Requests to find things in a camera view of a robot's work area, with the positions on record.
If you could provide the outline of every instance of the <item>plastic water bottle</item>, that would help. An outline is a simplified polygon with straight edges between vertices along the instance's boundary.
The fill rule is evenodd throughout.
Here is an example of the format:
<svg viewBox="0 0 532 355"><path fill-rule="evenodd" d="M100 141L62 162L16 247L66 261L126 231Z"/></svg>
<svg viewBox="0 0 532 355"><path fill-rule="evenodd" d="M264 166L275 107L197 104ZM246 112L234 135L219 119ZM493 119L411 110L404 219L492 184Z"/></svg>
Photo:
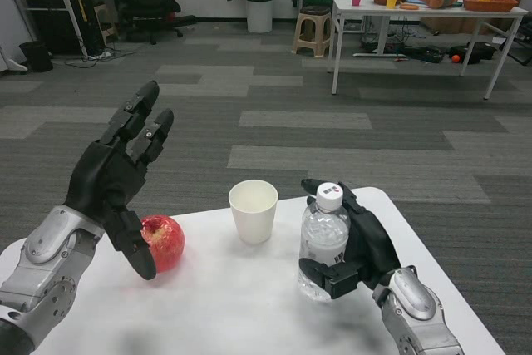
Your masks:
<svg viewBox="0 0 532 355"><path fill-rule="evenodd" d="M318 187L316 201L303 213L299 258L332 266L343 261L349 238L349 218L342 207L343 190L334 183ZM331 296L299 270L298 286L307 297L331 301Z"/></svg>

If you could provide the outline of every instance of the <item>red apple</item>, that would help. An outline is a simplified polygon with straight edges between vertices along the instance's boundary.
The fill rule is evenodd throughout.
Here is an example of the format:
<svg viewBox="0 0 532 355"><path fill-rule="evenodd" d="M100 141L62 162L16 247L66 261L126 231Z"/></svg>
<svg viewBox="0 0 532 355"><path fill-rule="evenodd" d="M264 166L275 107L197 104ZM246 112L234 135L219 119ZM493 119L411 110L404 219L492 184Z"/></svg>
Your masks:
<svg viewBox="0 0 532 355"><path fill-rule="evenodd" d="M150 246L157 273L177 265L185 247L185 234L177 222L165 215L146 216L141 233Z"/></svg>

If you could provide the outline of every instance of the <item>yellow cup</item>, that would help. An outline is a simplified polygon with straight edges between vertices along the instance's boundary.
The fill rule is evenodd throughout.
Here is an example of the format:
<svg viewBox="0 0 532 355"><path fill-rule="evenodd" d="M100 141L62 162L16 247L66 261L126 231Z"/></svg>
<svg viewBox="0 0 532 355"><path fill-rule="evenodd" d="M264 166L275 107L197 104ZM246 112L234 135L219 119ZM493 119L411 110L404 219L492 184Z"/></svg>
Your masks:
<svg viewBox="0 0 532 355"><path fill-rule="evenodd" d="M386 8L396 8L397 0L386 0Z"/></svg>

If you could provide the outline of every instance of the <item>white bottle cap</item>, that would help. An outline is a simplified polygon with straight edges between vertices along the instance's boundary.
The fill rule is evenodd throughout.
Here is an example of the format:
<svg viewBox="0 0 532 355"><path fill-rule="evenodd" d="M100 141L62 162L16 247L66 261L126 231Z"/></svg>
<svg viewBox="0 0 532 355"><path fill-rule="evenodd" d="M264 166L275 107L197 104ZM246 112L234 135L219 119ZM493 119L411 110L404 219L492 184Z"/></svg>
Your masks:
<svg viewBox="0 0 532 355"><path fill-rule="evenodd" d="M331 212L342 206L343 190L336 183L322 183L316 193L318 207Z"/></svg>

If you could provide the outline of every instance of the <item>white paper cup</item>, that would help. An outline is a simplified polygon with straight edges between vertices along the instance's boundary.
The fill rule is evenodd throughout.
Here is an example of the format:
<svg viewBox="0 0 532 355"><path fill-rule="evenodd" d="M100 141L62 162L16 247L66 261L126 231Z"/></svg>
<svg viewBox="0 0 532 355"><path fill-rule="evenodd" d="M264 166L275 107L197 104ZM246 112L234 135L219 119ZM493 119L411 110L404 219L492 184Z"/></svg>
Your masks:
<svg viewBox="0 0 532 355"><path fill-rule="evenodd" d="M245 180L231 189L231 211L245 243L262 243L272 235L277 200L276 189L263 180Z"/></svg>

